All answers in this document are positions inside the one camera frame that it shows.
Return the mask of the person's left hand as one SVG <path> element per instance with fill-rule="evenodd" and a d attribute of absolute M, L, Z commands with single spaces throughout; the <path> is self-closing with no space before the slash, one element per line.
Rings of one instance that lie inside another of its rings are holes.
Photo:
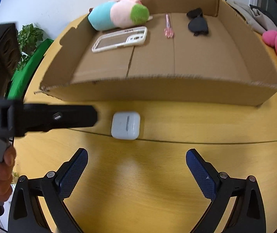
<path fill-rule="evenodd" d="M 0 163 L 0 202 L 8 201 L 12 193 L 12 172 L 15 165 L 16 150 L 10 145 L 4 153 L 4 161 Z"/>

